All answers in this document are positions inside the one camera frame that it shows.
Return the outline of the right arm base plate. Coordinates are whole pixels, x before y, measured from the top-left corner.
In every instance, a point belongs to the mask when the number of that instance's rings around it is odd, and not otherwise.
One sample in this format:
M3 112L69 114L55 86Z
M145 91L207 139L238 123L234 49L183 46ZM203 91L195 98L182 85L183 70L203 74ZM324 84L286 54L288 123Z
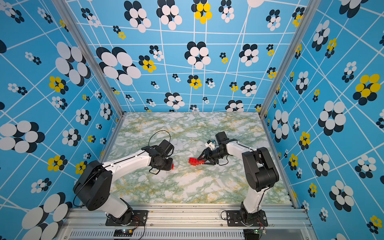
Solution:
M226 211L226 220L229 227L267 227L268 220L266 213L259 210L256 213L249 214L245 210Z

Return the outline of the aluminium corner post left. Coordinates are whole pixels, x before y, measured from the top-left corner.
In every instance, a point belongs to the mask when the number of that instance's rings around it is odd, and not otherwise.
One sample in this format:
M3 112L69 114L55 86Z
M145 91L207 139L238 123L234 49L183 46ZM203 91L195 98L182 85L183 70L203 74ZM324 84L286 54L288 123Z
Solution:
M91 71L94 73L95 78L99 82L100 86L102 87L103 91L109 98L112 106L117 111L117 114L120 118L124 116L124 111L119 104L117 98L115 97L115 94L111 91L111 86L109 85L106 77L104 76L102 70L100 69L100 66L93 56L93 52L91 51L89 45L87 44L87 41L84 37L84 34L81 32L80 28L75 22L73 14L70 13L70 8L67 6L65 1L52 1L56 9L58 10L58 13L63 18L66 25L68 25L68 28L70 29L70 33L72 37L74 38L76 44L82 51L86 61L89 63Z

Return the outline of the controller board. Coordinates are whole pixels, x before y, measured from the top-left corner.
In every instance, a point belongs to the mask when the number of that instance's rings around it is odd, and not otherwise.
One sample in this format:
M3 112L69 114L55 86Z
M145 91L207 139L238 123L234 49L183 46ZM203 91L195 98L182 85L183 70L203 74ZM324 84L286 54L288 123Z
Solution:
M265 233L266 233L265 230L245 229L244 237L245 237L245 240L260 240Z
M130 239L133 236L134 230L132 229L115 229L114 239Z

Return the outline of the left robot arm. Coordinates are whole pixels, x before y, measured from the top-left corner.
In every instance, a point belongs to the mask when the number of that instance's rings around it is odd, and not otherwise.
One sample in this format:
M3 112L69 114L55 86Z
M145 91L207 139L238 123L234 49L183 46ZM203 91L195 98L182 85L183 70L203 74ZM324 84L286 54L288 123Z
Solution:
M133 209L123 199L111 195L112 183L141 168L170 171L174 148L169 141L163 140L159 145L145 146L118 160L104 163L92 161L73 188L75 196L89 211L104 211L116 224L128 225L133 218Z

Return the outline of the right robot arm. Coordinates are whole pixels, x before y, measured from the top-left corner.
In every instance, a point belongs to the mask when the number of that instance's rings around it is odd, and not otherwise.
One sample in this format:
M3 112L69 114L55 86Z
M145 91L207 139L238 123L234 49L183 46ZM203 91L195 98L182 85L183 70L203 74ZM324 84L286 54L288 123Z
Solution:
M206 148L197 157L196 162L205 165L218 165L219 160L227 156L243 161L245 176L249 185L246 198L241 203L240 221L245 226L261 224L266 227L267 219L262 211L264 197L280 179L278 170L267 148L249 148L236 139L229 139L225 132L216 134L217 143L205 143Z

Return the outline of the left controller board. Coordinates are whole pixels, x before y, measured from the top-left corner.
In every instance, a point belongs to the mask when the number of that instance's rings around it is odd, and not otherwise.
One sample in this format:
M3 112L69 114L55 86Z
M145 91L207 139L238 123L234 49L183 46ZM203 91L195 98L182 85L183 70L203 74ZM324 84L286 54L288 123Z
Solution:
M114 239L130 239L133 236L134 230L132 229L115 229Z

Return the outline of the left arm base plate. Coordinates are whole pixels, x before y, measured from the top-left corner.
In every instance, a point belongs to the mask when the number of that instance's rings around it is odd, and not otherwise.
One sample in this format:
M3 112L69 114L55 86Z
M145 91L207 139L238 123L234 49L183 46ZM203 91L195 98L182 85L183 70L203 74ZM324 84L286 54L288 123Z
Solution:
M145 226L148 220L148 210L128 210L127 214L124 214L120 218L116 218L110 214L107 215L106 226Z

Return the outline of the aluminium corner post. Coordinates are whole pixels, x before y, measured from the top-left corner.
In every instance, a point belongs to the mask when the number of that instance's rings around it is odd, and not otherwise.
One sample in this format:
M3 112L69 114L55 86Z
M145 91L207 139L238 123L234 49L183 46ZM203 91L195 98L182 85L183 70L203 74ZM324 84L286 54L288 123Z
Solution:
M100 69L100 66L93 56L93 52L91 51L89 45L87 44L87 41L84 37L84 34L81 32L80 28L75 22L73 14L70 13L70 8L67 6L65 1L52 1L56 9L58 10L58 13L63 18L66 25L68 25L68 28L70 29L70 33L72 37L74 38L76 44L82 51L86 61L89 63L91 71L94 73L95 78L99 82L100 86L102 87L103 91L109 98L112 106L117 111L117 114L120 118L124 116L124 111L119 104L117 98L115 97L115 94L111 91L111 86L109 85L106 77L104 76L102 70Z
M299 46L299 44L301 43L305 33L307 32L308 30L308 27L310 26L312 20L313 20L313 17L316 13L316 10L318 9L319 5L321 3L321 0L312 0L312 1L309 1L309 4L307 5L306 7L306 11L305 11L305 14L304 14L304 18L302 20L302 22L300 23L299 27L297 28L293 38L292 38L292 41L284 55L284 58L281 62L281 65L277 71L277 76L275 78L275 80L272 82L272 85L267 93L267 96L265 98L265 101L263 102L263 105L262 105L262 109L261 109L261 112L260 112L260 118L264 116L264 114L267 112L273 98L274 98L274 95L275 95L275 91L276 89L278 88L278 86L280 85L281 81L283 80L284 78L284 75L289 67L289 65L291 64L291 61L294 57L294 52L296 51L297 47Z

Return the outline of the right controller board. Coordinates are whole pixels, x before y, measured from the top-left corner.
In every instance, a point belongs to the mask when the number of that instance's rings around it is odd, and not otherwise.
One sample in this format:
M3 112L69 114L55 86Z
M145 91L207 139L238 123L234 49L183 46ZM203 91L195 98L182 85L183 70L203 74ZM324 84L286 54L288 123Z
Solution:
M266 233L265 230L245 229L244 237L245 237L245 240L260 240L265 233Z

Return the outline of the red stepped lego assembly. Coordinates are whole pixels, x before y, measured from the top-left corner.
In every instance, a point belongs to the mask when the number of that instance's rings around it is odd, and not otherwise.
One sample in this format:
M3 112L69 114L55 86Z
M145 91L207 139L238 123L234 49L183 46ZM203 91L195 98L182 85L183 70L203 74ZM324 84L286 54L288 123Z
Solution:
M203 165L204 163L205 163L205 161L201 161L201 160L194 159L194 158L189 158L189 164L192 166Z

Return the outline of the aluminium corner post right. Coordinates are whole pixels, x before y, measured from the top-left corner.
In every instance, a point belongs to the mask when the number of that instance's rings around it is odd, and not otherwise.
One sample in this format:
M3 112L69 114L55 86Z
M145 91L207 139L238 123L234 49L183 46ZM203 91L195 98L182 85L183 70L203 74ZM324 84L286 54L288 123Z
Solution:
M263 102L263 105L262 105L262 109L261 109L261 112L260 112L260 118L264 116L264 114L267 112L273 98L274 98L274 95L275 95L275 91L276 89L278 88L278 86L280 85L281 81L283 80L284 78L284 75L289 67L289 65L291 64L291 61L294 57L294 52L296 51L297 47L299 46L299 44L301 43L305 33L307 32L308 30L308 27L310 26L312 20L313 20L313 17L316 13L316 10L318 9L319 5L321 3L321 0L312 0L312 1L309 1L309 4L307 5L306 7L306 11L305 11L305 14L304 14L304 18L302 20L302 22L300 23L299 27L297 28L293 38L292 38L292 41L284 55L284 58L281 62L281 65L277 71L277 76L275 78L275 80L272 82L272 85L267 93L267 96L265 98L265 101Z

